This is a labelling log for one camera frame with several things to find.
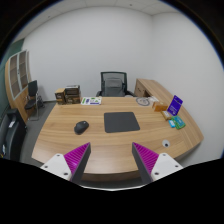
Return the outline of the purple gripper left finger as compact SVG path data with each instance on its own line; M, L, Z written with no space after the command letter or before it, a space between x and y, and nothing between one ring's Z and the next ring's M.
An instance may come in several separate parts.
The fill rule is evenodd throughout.
M66 154L55 154L41 168L77 185L91 154L91 144L81 145Z

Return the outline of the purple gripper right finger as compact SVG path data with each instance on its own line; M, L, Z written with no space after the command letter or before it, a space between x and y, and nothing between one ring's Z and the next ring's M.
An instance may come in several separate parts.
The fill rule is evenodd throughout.
M156 152L138 143L132 143L132 154L144 184L149 184L182 169L167 153Z

